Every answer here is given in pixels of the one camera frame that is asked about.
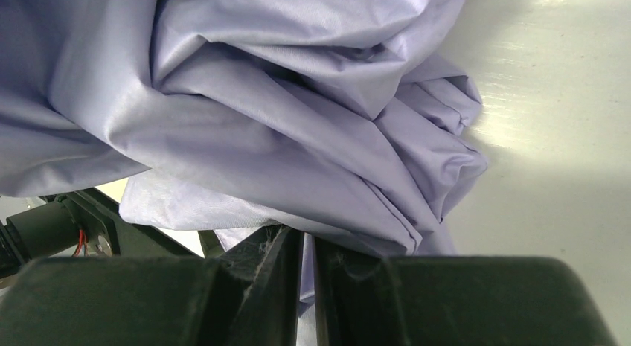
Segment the red wire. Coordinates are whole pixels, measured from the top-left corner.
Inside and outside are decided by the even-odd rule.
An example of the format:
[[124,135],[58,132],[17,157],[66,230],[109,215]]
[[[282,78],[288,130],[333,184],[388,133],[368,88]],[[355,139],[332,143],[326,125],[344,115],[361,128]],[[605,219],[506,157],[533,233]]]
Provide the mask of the red wire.
[[77,249],[75,249],[74,253],[72,254],[73,257],[76,257],[79,255],[79,253],[81,252],[81,248],[84,247],[86,242],[87,242],[87,238],[86,238],[85,232],[83,232],[83,230],[79,230],[79,244],[77,244]]

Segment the lavender fabric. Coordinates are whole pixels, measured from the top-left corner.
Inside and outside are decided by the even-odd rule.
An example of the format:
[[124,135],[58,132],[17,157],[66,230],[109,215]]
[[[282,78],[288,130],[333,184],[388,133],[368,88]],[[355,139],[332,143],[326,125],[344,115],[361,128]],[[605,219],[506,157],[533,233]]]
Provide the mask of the lavender fabric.
[[434,54],[463,1],[0,0],[0,194],[149,170],[129,221],[451,253],[486,168],[458,137],[477,91]]

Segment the fabric fold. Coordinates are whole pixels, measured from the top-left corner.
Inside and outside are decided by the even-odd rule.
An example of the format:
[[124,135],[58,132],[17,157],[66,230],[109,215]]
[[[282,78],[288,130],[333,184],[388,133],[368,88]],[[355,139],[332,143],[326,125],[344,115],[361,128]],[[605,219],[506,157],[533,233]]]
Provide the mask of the fabric fold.
[[131,222],[453,253],[486,167],[475,86],[434,54],[463,2],[0,0],[0,193],[135,175]]

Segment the dark green machine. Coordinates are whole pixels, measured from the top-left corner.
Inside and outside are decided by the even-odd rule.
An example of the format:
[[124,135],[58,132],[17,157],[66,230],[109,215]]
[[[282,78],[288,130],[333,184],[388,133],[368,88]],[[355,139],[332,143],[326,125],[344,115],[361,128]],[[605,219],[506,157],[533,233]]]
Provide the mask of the dark green machine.
[[[295,345],[300,231],[262,228],[226,253],[203,232],[200,258],[96,190],[46,199],[0,228],[0,280],[27,263],[0,345]],[[82,233],[98,257],[29,262]],[[556,260],[377,259],[316,238],[315,273],[319,345],[615,345]]]

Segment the white table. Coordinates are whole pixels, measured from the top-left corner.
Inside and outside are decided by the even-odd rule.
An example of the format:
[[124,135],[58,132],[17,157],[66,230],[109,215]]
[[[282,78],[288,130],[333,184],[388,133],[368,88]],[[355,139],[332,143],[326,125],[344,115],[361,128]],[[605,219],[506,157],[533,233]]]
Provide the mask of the white table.
[[631,345],[631,0],[468,0],[441,52],[478,84],[490,159],[456,246],[564,260]]

